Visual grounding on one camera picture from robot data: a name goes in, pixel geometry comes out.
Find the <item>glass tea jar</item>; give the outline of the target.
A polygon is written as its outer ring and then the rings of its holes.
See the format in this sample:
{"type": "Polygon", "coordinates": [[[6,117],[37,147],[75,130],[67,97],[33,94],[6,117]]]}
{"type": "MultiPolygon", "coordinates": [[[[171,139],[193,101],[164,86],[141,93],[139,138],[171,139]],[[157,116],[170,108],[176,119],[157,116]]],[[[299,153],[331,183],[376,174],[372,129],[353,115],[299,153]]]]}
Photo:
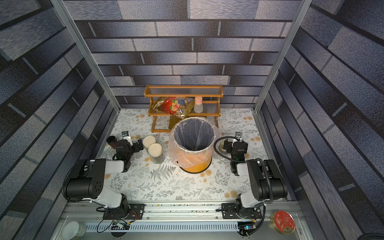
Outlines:
{"type": "Polygon", "coordinates": [[[156,143],[156,138],[154,136],[147,136],[143,139],[143,146],[148,149],[151,145],[156,143]]]}

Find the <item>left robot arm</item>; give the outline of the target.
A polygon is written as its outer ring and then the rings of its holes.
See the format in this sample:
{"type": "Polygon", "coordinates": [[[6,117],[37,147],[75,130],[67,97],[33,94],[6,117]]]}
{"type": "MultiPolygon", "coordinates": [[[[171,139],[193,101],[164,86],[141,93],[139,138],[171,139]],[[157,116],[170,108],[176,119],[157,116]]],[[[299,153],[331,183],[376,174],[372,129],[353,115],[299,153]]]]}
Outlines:
{"type": "Polygon", "coordinates": [[[99,205],[97,212],[104,220],[141,220],[144,204],[130,205],[124,194],[104,186],[105,175],[125,173],[131,166],[130,158],[144,149],[142,139],[130,144],[117,141],[112,160],[94,159],[78,161],[68,172],[62,187],[64,198],[72,202],[89,201],[99,205]]]}

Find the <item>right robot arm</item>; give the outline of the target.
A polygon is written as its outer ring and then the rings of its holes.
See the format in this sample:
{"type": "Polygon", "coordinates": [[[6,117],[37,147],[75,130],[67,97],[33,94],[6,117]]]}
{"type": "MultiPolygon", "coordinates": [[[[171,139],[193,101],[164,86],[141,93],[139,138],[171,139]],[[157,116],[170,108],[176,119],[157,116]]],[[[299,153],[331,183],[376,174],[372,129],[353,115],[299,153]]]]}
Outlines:
{"type": "Polygon", "coordinates": [[[219,156],[230,161],[231,172],[235,176],[245,176],[250,180],[250,189],[239,194],[233,204],[222,204],[218,212],[224,219],[261,219],[262,207],[275,200],[284,199],[288,189],[274,160],[246,160],[248,144],[239,137],[222,137],[219,156]]]}

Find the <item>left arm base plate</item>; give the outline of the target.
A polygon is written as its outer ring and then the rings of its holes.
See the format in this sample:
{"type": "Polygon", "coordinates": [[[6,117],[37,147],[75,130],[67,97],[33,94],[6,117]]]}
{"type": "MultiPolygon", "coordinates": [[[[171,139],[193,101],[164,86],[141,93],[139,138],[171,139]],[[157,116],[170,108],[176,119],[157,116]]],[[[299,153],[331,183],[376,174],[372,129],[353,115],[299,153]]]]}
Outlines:
{"type": "Polygon", "coordinates": [[[103,220],[141,220],[145,204],[127,204],[118,208],[106,209],[103,220]]]}

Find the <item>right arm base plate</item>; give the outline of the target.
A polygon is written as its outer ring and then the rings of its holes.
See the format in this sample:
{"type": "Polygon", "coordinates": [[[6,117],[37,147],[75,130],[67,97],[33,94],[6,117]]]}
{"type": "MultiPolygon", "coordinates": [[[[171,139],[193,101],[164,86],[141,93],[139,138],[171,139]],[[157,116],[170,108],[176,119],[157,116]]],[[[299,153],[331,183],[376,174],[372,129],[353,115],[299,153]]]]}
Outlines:
{"type": "Polygon", "coordinates": [[[261,209],[254,208],[243,208],[235,203],[222,203],[219,209],[216,209],[217,212],[222,213],[222,217],[225,220],[231,219],[261,219],[262,213],[261,209]]]}

